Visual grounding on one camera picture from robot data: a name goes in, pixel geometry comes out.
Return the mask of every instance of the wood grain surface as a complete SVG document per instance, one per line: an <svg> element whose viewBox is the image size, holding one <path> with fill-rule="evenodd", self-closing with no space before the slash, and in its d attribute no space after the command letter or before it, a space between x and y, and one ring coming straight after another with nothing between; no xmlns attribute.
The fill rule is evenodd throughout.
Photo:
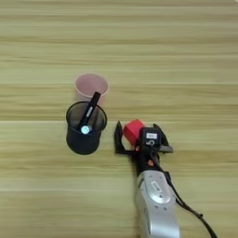
<svg viewBox="0 0 238 238"><path fill-rule="evenodd" d="M74 79L111 90L99 150L65 143ZM238 3L0 0L0 237L139 237L135 178L115 123L156 122L179 193L219 238L237 238ZM183 238L208 238L177 208Z"/></svg>

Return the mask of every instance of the black pen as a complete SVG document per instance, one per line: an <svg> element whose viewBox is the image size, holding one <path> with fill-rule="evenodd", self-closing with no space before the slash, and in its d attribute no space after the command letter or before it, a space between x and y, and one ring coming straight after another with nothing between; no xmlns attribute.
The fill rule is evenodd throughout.
<svg viewBox="0 0 238 238"><path fill-rule="evenodd" d="M88 124L88 122L89 122L89 120L90 120L90 118L91 118L95 108L97 107L97 104L99 102L99 98L100 98L100 93L99 92L95 92L94 95L93 95L92 100L88 103L88 105L86 107L86 111L85 111L81 121L79 122L79 124L77 126L77 129L81 129L83 126L87 126L87 124Z"/></svg>

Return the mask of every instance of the red object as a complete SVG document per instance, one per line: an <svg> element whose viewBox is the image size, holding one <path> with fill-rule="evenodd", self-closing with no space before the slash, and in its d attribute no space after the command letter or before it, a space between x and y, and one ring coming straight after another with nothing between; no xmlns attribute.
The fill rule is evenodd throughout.
<svg viewBox="0 0 238 238"><path fill-rule="evenodd" d="M124 136L130 141L130 143L135 146L137 139L139 138L139 131L145 125L138 119L128 123L123 130Z"/></svg>

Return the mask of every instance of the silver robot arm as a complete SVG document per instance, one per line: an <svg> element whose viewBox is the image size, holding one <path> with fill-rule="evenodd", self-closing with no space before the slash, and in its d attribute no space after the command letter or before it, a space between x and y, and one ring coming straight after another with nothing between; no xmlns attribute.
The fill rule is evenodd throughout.
<svg viewBox="0 0 238 238"><path fill-rule="evenodd" d="M139 175L137 208L141 238L181 238L175 202L176 196L164 173L146 170Z"/></svg>

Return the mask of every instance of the wire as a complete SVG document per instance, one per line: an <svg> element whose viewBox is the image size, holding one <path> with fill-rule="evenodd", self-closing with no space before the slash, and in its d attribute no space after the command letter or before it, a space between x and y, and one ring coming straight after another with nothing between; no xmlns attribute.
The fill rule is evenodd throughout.
<svg viewBox="0 0 238 238"><path fill-rule="evenodd" d="M187 210L187 211L193 213L198 219L200 219L200 220L203 222L203 224L205 225L205 227L207 228L207 230L208 230L208 232L209 232L211 238L218 238L217 235L215 234L215 232L213 231L213 229L210 227L210 225L209 225L209 224L206 222L206 220L204 219L204 215L203 215L203 214L200 214L200 213L196 212L195 210L193 210L192 208L190 208L190 207L182 200L182 198L180 197L179 193L177 192L177 190L176 190L176 188L175 188L175 186L174 186L174 184L173 184L173 182L172 182L172 179L171 179L169 173L168 173L168 172L165 172L165 171L163 170L163 168L160 167L160 165L159 165L160 157L159 157L158 153L157 153L157 152L152 152L152 153L151 153L151 157L152 157L154 163L156 164L157 168L158 168L161 172L163 172L163 173L165 174L165 178L166 178L166 180L167 180L168 185L172 188L172 190L174 191L175 195L177 196L177 198L176 198L177 204L178 204L179 206L181 206L183 209L185 209L185 210Z"/></svg>

